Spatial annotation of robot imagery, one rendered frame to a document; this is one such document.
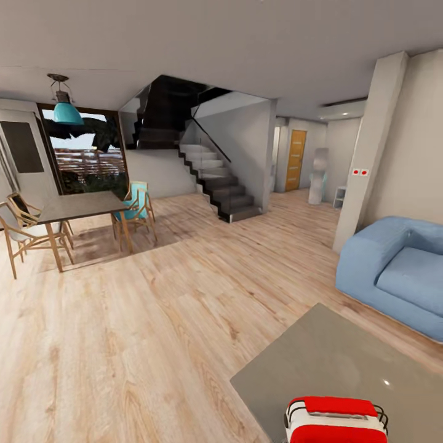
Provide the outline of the radio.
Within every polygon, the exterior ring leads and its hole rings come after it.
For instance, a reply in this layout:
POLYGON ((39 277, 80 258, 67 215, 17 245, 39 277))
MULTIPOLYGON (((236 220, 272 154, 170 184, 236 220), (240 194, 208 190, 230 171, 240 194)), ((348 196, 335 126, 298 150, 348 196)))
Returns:
POLYGON ((363 399, 295 398, 284 414, 288 442, 387 443, 385 411, 376 412, 374 407, 363 399))

